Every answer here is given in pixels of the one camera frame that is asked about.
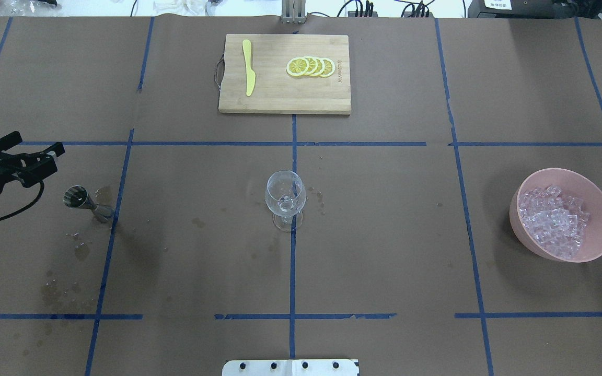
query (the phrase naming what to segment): wooden cutting board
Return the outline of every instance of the wooden cutting board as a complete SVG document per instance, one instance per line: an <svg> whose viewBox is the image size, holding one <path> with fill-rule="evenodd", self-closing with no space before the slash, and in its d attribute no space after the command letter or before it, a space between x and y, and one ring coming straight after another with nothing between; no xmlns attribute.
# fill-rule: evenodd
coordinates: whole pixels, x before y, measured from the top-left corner
<svg viewBox="0 0 602 376"><path fill-rule="evenodd" d="M252 42L252 69L257 74L251 96L246 96L245 39ZM305 55L332 59L334 74L327 78L287 74L287 62ZM351 110L347 36L227 34L220 112L345 115Z"/></svg>

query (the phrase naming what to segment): bowl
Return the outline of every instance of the bowl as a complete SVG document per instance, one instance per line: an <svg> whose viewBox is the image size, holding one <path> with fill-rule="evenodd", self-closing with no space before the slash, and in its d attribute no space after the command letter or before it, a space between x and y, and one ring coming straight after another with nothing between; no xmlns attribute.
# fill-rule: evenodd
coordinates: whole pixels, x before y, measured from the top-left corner
<svg viewBox="0 0 602 376"><path fill-rule="evenodd" d="M541 247L529 234L519 217L519 197L525 191L536 187L547 188L558 185L564 194L579 197L584 200L583 211L591 215L585 228L585 240L572 259L562 259L550 254ZM589 179L581 174L566 169L544 169L536 171L519 186L511 202L510 220L515 235L531 252L560 262L588 262L602 256L602 191Z"/></svg>

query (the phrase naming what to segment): lemon slice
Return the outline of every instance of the lemon slice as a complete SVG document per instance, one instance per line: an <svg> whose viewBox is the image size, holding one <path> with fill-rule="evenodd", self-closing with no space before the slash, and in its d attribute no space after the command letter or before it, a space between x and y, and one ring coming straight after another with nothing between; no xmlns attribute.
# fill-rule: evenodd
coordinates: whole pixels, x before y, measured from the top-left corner
<svg viewBox="0 0 602 376"><path fill-rule="evenodd" d="M308 60L308 70L304 73L304 76L310 76L317 71L317 67L320 65L320 60L314 56L304 56L304 59Z"/></svg>
<svg viewBox="0 0 602 376"><path fill-rule="evenodd" d="M305 57L295 57L287 62L287 74L292 77L303 76L310 67L308 59Z"/></svg>
<svg viewBox="0 0 602 376"><path fill-rule="evenodd" d="M311 77L317 77L325 71L324 57L316 57L315 60L317 60L317 68L313 73L308 74Z"/></svg>
<svg viewBox="0 0 602 376"><path fill-rule="evenodd" d="M332 59L327 59L326 57L322 57L321 60L324 69L319 76L328 77L334 74L334 71L336 71L336 64L334 63L334 61Z"/></svg>

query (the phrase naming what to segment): metal jigger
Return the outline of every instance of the metal jigger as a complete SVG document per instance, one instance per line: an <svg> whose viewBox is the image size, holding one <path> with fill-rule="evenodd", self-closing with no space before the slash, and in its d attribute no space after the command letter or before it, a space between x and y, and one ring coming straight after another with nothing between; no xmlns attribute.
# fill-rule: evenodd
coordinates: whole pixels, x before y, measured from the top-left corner
<svg viewBox="0 0 602 376"><path fill-rule="evenodd" d="M83 186L72 186L64 192L62 200L64 201L64 205L72 209L90 209L92 214L94 214L94 217L102 223L108 222L115 214L112 207L94 203L88 190L83 188Z"/></svg>

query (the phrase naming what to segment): knife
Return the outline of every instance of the knife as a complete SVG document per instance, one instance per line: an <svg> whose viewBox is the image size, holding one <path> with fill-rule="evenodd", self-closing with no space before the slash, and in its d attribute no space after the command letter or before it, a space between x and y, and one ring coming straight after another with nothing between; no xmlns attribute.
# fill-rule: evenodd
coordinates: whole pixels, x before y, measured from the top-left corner
<svg viewBox="0 0 602 376"><path fill-rule="evenodd" d="M252 70L252 42L250 40L243 40L243 55L246 58L246 95L251 96L252 91L255 88L255 79L257 75Z"/></svg>

